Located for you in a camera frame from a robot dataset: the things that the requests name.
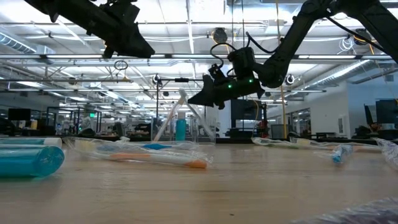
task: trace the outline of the wooden table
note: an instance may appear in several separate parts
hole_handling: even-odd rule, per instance
[[[1,180],[1,223],[287,223],[398,196],[381,154],[335,167],[309,150],[219,145],[214,167],[86,159],[43,180]]]

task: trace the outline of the ceiling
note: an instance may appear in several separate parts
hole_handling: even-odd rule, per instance
[[[28,46],[43,45],[53,50],[53,54],[71,55],[70,58],[53,58],[51,65],[43,60],[9,58],[0,61],[3,71],[0,77],[3,79],[18,78],[31,80],[36,83],[41,79],[68,80],[76,78],[91,80],[92,82],[78,82],[71,85],[68,82],[39,83],[40,87],[11,83],[9,88],[49,88],[49,89],[112,89],[117,94],[114,100],[110,96],[101,96],[98,91],[81,92],[57,92],[60,97],[75,96],[87,99],[77,101],[67,98],[70,103],[134,103],[141,108],[155,103],[155,85],[152,82],[154,75],[161,78],[197,78],[200,79],[207,72],[212,63],[217,62],[213,58],[196,58],[198,54],[209,54],[214,45],[211,33],[217,27],[225,29],[228,42],[239,48],[247,42],[244,32],[249,32],[265,49],[274,49],[278,44],[277,11],[274,1],[266,0],[138,0],[134,3],[141,9],[137,22],[140,33],[156,51],[157,55],[180,54],[180,59],[153,58],[150,61],[139,58],[125,59],[129,68],[118,72],[114,69],[114,63],[119,59],[108,61],[98,58],[73,59],[77,54],[102,54],[104,43],[102,40],[87,36],[86,31],[67,19],[60,17],[61,22],[51,23],[46,16],[28,5],[23,0],[0,0],[0,33],[7,33],[18,41]],[[96,1],[99,5],[105,0]],[[304,1],[279,0],[279,29],[284,36],[292,25],[292,18],[296,16]],[[398,15],[396,3],[389,1],[386,5],[394,15]],[[361,28],[362,25],[345,15],[335,17],[342,25],[351,30]],[[347,33],[327,20],[317,21],[306,39],[300,45],[297,55],[368,55],[371,54],[369,46],[358,46],[344,39]],[[256,55],[264,54],[253,46]],[[2,54],[21,54],[8,46],[0,45]],[[226,55],[226,47],[215,49],[216,54]],[[352,63],[341,60],[297,60],[289,67],[289,74],[297,77],[293,86],[287,86],[294,90],[311,82],[327,71],[341,64]],[[121,82],[126,77],[130,82]],[[169,82],[163,87],[163,91],[170,90],[168,96],[160,92],[160,99],[165,105],[171,104],[173,99],[179,97],[178,88],[184,88],[189,95],[197,93],[202,82],[175,83]],[[270,98],[263,96],[262,100],[277,100],[279,95],[273,93]]]

